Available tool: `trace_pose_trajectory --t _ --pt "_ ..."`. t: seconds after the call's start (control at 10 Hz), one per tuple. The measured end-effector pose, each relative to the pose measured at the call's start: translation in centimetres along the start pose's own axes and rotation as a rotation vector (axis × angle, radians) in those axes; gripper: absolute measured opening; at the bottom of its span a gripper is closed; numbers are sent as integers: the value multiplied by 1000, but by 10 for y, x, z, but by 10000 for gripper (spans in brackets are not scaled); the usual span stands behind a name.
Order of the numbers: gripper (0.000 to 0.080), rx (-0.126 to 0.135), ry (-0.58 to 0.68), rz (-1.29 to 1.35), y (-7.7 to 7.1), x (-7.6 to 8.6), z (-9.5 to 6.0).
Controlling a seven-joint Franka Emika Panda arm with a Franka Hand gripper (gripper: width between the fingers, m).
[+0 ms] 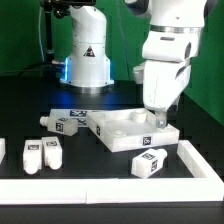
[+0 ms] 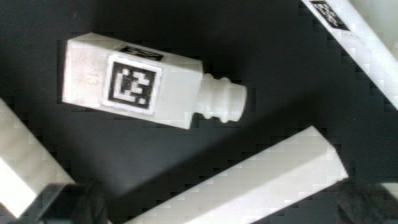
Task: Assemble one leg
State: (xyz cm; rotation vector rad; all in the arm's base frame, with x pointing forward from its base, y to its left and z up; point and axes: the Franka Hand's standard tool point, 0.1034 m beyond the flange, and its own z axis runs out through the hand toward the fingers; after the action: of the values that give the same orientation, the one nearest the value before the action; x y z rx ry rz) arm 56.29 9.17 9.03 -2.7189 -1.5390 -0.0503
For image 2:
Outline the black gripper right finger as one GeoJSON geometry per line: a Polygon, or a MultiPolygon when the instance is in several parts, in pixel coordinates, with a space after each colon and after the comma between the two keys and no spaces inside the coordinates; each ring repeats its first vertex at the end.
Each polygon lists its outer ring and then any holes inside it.
{"type": "Polygon", "coordinates": [[[398,224],[398,183],[340,186],[336,224],[398,224]]]}

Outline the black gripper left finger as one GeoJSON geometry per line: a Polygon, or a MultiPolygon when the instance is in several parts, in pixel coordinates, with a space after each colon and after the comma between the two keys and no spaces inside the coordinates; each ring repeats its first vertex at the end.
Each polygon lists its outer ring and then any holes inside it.
{"type": "Polygon", "coordinates": [[[16,224],[109,224],[100,184],[50,184],[16,224]]]}

